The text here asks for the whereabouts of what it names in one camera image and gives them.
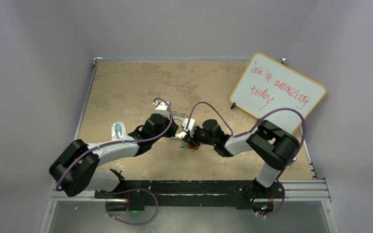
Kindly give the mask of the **silver disc with keyrings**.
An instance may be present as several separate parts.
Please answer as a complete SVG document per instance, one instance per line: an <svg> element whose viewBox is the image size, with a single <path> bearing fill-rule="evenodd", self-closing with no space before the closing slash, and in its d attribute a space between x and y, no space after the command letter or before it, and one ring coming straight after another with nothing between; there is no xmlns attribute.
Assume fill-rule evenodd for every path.
<svg viewBox="0 0 373 233"><path fill-rule="evenodd" d="M177 111L173 111L173 122L178 126L178 129L174 136L167 137L167 140L182 140L186 133L183 131L182 123L186 118L189 118L189 115L186 113L180 113Z"/></svg>

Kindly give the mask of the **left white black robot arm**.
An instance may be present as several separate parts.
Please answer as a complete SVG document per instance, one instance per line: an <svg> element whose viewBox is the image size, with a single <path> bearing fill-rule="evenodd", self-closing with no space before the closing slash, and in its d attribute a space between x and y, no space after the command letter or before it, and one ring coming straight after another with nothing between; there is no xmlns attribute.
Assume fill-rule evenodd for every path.
<svg viewBox="0 0 373 233"><path fill-rule="evenodd" d="M171 117L152 114L145 124L122 139L103 143L72 141L49 169L57 182L56 191L74 197L84 190L102 190L112 198L121 198L125 194L123 177L114 169L98 171L97 168L115 160L142 155L160 138L175 136L178 128Z"/></svg>

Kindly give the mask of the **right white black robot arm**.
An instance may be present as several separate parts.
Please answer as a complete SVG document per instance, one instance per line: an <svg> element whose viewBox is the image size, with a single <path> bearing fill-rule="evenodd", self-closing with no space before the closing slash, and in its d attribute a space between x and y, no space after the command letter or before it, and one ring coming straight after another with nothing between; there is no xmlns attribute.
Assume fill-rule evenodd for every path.
<svg viewBox="0 0 373 233"><path fill-rule="evenodd" d="M254 151L264 161L253 182L253 191L261 198L272 192L273 183L292 161L300 145L294 136L268 120L261 121L253 131L234 137L226 134L215 119L208 119L201 127L188 129L182 141L193 150L202 144L213 146L222 157Z"/></svg>

